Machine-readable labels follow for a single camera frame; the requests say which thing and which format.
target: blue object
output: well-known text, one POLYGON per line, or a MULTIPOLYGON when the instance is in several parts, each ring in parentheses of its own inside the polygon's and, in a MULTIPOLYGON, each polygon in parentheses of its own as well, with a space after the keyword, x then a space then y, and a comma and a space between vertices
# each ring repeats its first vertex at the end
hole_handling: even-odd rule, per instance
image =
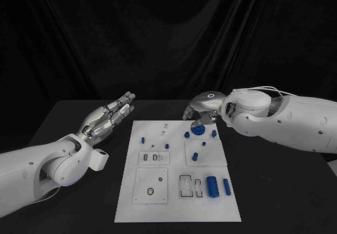
POLYGON ((206 180, 207 180, 209 196, 210 197, 219 197, 219 189, 217 189, 216 177, 214 176, 209 176, 206 178, 206 180))
POLYGON ((197 153, 193 154, 191 160, 193 160, 193 161, 197 160, 197 153))
POLYGON ((204 133, 204 126, 200 125, 194 128, 191 128, 191 132, 196 134, 196 135, 201 135, 204 133))
POLYGON ((227 183, 227 179, 223 179, 223 184, 225 184, 225 190, 226 190, 226 195, 230 196, 230 187, 229 187, 229 183, 227 183))

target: blue cylinder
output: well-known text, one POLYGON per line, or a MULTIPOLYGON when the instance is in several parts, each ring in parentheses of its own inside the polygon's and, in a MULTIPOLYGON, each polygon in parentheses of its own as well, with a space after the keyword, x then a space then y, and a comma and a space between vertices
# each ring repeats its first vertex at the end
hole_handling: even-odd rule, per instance
POLYGON ((204 126, 200 125, 197 127, 191 127, 191 132, 196 134, 196 135, 201 135, 204 133, 204 126))
POLYGON ((226 195, 230 196, 230 187, 229 187, 229 183, 227 183, 227 179, 223 179, 223 184, 225 184, 225 190, 226 190, 226 195))
POLYGON ((216 177, 209 176, 206 178, 207 180, 207 188, 209 188, 209 196, 210 197, 219 197, 219 189, 217 189, 217 183, 216 183, 216 177))
POLYGON ((193 154, 191 160, 193 160, 193 161, 197 160, 197 153, 193 154))

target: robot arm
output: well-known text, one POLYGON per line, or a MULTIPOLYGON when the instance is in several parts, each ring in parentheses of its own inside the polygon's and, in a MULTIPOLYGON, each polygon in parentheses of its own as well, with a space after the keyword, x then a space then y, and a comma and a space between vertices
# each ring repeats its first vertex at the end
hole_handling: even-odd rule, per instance
POLYGON ((76 134, 56 142, 0 154, 0 217, 39 201, 46 193, 72 185, 88 167, 104 169, 109 155, 93 145, 128 116, 135 95, 129 92, 85 118, 76 134), (47 178, 40 179, 40 171, 47 178))
POLYGON ((298 150, 337 153, 337 103, 288 93, 271 98, 255 89, 265 88, 233 90, 227 96, 201 93, 191 100, 183 119, 191 118, 197 110, 200 119, 191 127, 214 123, 216 116, 222 116, 227 127, 245 136, 261 136, 298 150))

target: peg board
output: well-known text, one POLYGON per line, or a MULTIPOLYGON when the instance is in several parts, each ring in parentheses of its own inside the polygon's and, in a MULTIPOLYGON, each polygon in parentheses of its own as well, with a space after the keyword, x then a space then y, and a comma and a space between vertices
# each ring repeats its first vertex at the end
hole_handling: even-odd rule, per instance
MULTIPOLYGON (((240 214, 235 199, 227 167, 223 166, 187 166, 186 140, 209 141, 220 140, 216 124, 206 125, 201 135, 194 135, 190 130, 190 120, 181 121, 134 121, 128 154, 121 182, 119 199, 115 212, 115 222, 240 222, 240 214), (141 164, 141 152, 168 152, 168 164, 141 164), (167 200, 165 203, 137 204, 134 192, 137 185, 137 170, 141 168, 165 169, 167 172, 167 200), (193 197, 181 197, 180 176, 191 177, 193 197), (206 178, 214 176, 217 179, 217 198, 210 198, 207 193, 206 178), (225 193, 223 179, 227 179, 232 195, 225 193), (197 197, 196 189, 201 189, 203 196, 197 197)), ((196 152, 204 147, 196 146, 196 152)))

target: blue disc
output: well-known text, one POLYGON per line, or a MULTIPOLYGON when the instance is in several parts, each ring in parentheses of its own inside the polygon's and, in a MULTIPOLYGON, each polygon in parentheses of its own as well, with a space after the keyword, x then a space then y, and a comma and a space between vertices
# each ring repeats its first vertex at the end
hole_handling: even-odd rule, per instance
POLYGON ((200 125, 194 128, 191 128, 191 132, 196 134, 196 135, 201 135, 204 133, 204 126, 200 125))

